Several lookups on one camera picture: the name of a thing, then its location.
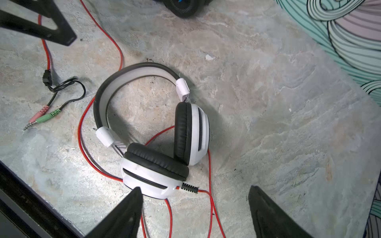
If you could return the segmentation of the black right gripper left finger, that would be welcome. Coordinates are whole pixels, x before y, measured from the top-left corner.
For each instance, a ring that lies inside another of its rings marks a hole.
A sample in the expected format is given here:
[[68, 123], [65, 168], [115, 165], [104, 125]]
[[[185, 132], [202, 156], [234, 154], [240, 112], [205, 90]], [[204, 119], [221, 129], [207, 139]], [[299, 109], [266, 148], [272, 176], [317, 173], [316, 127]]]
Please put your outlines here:
[[141, 189], [136, 187], [86, 237], [136, 238], [142, 206]]

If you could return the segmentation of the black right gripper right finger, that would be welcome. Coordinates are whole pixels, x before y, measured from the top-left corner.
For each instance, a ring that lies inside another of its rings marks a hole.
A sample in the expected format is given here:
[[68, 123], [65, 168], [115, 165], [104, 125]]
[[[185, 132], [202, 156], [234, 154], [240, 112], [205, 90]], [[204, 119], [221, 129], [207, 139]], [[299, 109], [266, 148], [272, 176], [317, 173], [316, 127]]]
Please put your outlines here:
[[310, 238], [259, 186], [251, 186], [248, 202], [258, 238]]

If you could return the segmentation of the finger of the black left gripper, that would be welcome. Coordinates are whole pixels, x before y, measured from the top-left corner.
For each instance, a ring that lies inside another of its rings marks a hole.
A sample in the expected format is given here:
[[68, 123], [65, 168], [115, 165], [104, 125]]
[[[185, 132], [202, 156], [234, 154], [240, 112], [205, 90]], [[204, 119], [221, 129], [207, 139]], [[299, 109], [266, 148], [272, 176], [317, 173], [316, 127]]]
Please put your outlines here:
[[70, 46], [77, 39], [74, 30], [54, 1], [13, 1], [13, 3], [51, 19], [56, 28], [47, 28], [3, 10], [1, 10], [1, 28], [17, 31], [64, 46]]

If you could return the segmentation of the black blue gaming headset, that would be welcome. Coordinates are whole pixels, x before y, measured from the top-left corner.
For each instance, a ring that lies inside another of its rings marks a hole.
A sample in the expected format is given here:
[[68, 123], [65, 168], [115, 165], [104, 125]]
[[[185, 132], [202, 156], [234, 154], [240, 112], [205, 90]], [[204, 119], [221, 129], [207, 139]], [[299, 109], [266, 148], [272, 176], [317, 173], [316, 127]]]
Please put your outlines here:
[[208, 6], [213, 0], [158, 0], [180, 18], [190, 18], [201, 12], [204, 6]]

